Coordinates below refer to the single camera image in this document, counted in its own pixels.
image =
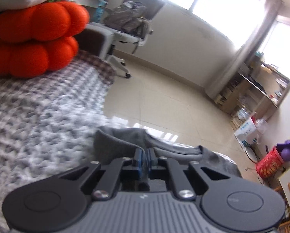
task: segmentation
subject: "tile floor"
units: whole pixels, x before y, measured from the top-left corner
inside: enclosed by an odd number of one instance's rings
[[[116,76],[104,114],[130,127],[191,146],[202,145],[233,159],[244,178],[259,183],[254,164],[233,135],[229,117],[199,91],[126,60],[132,77]]]

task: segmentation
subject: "bright window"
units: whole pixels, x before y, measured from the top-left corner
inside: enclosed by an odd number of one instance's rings
[[[265,63],[290,78],[290,26],[277,22],[259,51],[264,53]]]
[[[197,15],[240,48],[261,22],[265,0],[169,0]]]

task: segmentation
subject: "gray backpack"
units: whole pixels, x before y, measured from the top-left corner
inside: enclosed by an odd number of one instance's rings
[[[104,19],[110,28],[141,37],[148,21],[143,17],[146,7],[140,2],[127,1],[114,8]]]

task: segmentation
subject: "red box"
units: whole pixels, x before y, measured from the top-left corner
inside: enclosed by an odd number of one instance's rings
[[[255,168],[263,179],[267,179],[274,175],[283,163],[283,159],[274,146],[273,149],[255,165]]]

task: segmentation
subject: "gray checkered blanket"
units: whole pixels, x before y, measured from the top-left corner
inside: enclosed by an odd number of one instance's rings
[[[0,78],[1,204],[13,189],[90,160],[93,134],[115,70],[85,52],[66,68],[29,80]]]

